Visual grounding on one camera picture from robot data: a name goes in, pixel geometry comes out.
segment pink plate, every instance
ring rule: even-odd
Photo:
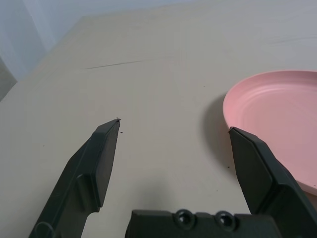
[[[229,127],[265,141],[301,188],[317,195],[317,72],[247,78],[227,93],[223,114]]]

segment scratch on table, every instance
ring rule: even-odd
[[[311,40],[316,39],[317,36],[306,36],[306,37],[285,37],[284,39],[279,39],[272,41],[271,44],[283,44],[283,43],[290,43],[290,42],[296,42],[301,40]]]
[[[107,65],[91,67],[91,68],[87,68],[87,69],[102,68],[102,67],[108,67],[108,66],[116,66],[116,65],[121,65],[121,64],[138,63],[138,62],[145,62],[145,61],[148,61],[148,59],[147,60],[136,60],[136,61],[130,61],[130,62],[123,62],[123,63],[107,64]]]

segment table surface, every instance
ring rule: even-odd
[[[0,102],[0,236],[27,237],[68,159],[121,118],[82,237],[122,238],[132,209],[248,213],[222,115],[263,71],[317,70],[315,1],[199,1],[84,17]]]

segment screw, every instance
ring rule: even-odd
[[[217,212],[214,218],[218,225],[227,232],[231,232],[236,228],[234,216],[226,211]]]
[[[190,230],[195,225],[195,215],[188,210],[181,209],[174,215],[175,223],[184,230]]]

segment white wall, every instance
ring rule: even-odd
[[[39,0],[38,4],[47,18],[55,40],[59,41],[85,15],[186,1],[189,0]]]
[[[23,0],[1,0],[0,57],[13,76],[23,79],[46,52]]]
[[[85,15],[190,0],[1,0],[0,57],[22,80]]]

